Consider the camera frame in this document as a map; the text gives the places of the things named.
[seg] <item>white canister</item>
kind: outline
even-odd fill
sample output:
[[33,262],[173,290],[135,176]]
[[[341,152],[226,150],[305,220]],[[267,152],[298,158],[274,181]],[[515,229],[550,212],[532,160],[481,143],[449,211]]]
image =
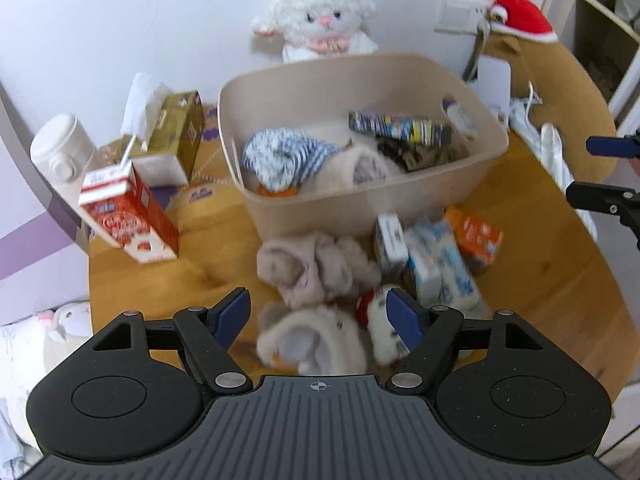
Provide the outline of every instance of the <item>white canister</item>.
[[75,116],[56,115],[41,127],[31,143],[31,161],[98,236],[113,247],[120,246],[78,205],[84,174],[99,170],[106,163]]

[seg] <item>plush toy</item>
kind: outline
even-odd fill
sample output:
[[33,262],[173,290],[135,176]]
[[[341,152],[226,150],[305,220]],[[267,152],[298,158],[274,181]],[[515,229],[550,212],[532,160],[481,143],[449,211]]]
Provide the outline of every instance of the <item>plush toy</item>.
[[38,449],[27,423],[27,398],[33,387],[92,336],[89,302],[69,303],[0,328],[0,372],[11,425],[21,441]]
[[365,374],[367,352],[356,320],[338,308],[319,305],[291,310],[265,305],[258,316],[256,350],[267,366],[293,368],[301,376]]
[[43,358],[49,373],[92,336],[89,302],[69,303],[57,309],[46,335]]
[[300,193],[335,193],[347,191],[378,180],[404,174],[390,159],[386,159],[369,146],[358,144],[332,156],[301,187]]
[[284,62],[343,54],[372,54],[378,46],[361,30],[375,13],[371,0],[276,0],[254,22],[259,36],[281,34]]
[[386,295],[392,288],[398,286],[384,285],[365,292],[356,307],[356,319],[369,332],[373,357],[380,366],[393,365],[409,355],[409,349],[386,317]]
[[321,231],[265,242],[256,265],[258,277],[275,286],[290,308],[357,298],[382,279],[354,238],[334,240]]
[[542,104],[531,109],[530,122],[558,129],[564,160],[577,180],[602,182],[616,159],[592,156],[584,145],[592,135],[615,136],[616,126],[597,86],[529,0],[496,0],[490,15],[484,54],[511,65],[511,97],[527,98],[532,83]]

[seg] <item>purple wall stripe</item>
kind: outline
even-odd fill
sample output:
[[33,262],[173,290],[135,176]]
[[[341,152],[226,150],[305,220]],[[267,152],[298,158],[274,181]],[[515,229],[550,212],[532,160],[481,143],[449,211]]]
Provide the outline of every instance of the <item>purple wall stripe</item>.
[[60,198],[56,193],[51,195],[51,202],[47,207],[47,211],[62,227],[62,230],[68,234],[72,240],[76,239],[76,231],[82,225],[80,217]]
[[0,281],[75,243],[76,228],[59,197],[51,197],[47,212],[0,238]]

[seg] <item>blue gripper pad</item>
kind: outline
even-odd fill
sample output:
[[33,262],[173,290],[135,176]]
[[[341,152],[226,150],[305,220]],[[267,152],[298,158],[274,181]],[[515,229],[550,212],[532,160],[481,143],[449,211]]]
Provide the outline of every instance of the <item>blue gripper pad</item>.
[[626,137],[589,137],[587,151],[591,155],[635,158],[640,157],[640,144]]
[[424,337],[420,316],[393,289],[386,294],[386,318],[409,351],[413,350]]
[[220,305],[219,310],[218,308],[215,310],[218,314],[218,322],[213,337],[222,348],[229,350],[242,328],[249,321],[251,295],[244,289],[240,294],[231,298],[227,304]]

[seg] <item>round table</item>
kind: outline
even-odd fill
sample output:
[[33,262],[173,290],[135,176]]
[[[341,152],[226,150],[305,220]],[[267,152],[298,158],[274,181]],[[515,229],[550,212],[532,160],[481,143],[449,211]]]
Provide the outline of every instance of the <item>round table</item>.
[[[187,306],[213,305],[244,286],[253,313],[230,354],[257,383],[274,370],[255,356],[255,313],[278,295],[255,274],[260,239],[220,150],[207,165],[217,182],[210,196],[168,210],[180,230],[178,260],[141,266],[122,250],[91,242],[92,322],[97,331],[124,310],[140,310],[146,319],[170,318]],[[487,305],[520,314],[615,399],[638,362],[639,335],[596,244],[518,137],[510,134],[508,152],[461,206],[504,231],[496,263],[476,278]],[[153,356],[178,365],[175,352]]]

